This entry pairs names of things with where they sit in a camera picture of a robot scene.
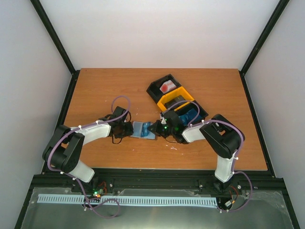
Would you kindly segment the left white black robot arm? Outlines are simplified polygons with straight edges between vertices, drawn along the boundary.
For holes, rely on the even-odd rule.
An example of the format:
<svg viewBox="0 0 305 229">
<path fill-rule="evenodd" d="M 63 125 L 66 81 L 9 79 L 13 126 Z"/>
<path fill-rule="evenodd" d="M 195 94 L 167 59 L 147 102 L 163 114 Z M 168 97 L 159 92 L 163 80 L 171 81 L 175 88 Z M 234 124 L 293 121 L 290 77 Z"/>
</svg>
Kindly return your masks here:
<svg viewBox="0 0 305 229">
<path fill-rule="evenodd" d="M 123 138 L 131 136 L 133 126 L 130 118 L 130 111 L 117 106 L 112 114 L 94 123 L 78 127 L 60 125 L 55 129 L 42 158 L 49 170 L 77 178 L 87 191 L 94 192 L 98 189 L 99 180 L 94 177 L 94 170 L 80 160 L 82 148 L 100 138 L 111 137 L 112 140 L 119 139 L 121 142 Z"/>
</svg>

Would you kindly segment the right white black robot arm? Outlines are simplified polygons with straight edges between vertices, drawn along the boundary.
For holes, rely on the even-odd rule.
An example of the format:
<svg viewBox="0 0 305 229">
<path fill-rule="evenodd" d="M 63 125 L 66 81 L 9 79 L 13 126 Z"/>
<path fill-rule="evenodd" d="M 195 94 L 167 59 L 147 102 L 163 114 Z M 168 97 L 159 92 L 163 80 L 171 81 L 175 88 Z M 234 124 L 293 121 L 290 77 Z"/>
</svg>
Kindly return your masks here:
<svg viewBox="0 0 305 229">
<path fill-rule="evenodd" d="M 217 154 L 215 177 L 223 183 L 233 177 L 234 165 L 245 141 L 244 134 L 235 125 L 220 114 L 205 121 L 198 119 L 197 112 L 178 115 L 170 110 L 161 117 L 147 127 L 148 131 L 163 138 L 172 136 L 180 144 L 207 141 Z"/>
</svg>

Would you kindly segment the brown leather card holder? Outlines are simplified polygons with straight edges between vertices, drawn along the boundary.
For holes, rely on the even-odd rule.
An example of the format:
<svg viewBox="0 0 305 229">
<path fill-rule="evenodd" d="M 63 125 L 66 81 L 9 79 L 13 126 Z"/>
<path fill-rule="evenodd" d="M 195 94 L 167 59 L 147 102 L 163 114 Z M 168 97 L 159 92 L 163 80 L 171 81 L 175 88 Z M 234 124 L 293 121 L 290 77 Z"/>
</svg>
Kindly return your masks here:
<svg viewBox="0 0 305 229">
<path fill-rule="evenodd" d="M 151 122 L 133 121 L 133 134 L 131 135 L 131 137 L 147 140 L 156 140 L 157 136 L 148 130 L 148 127 L 151 124 Z"/>
</svg>

